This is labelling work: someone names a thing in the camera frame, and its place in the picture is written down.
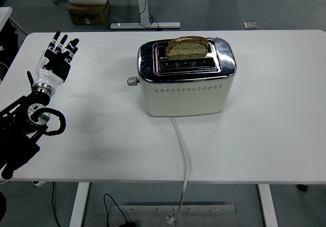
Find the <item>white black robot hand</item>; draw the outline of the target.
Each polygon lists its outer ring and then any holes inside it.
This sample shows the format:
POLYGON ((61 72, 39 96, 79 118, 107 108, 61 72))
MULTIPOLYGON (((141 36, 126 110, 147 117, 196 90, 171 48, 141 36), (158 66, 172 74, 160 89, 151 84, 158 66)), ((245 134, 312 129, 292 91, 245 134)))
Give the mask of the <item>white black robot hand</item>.
POLYGON ((47 89, 55 93, 58 86, 63 84, 69 74, 71 62, 78 51, 79 39, 75 38, 66 43, 68 36, 60 38, 61 32, 56 32, 48 47, 43 52, 36 68, 37 78, 33 79, 28 72, 32 90, 47 89))

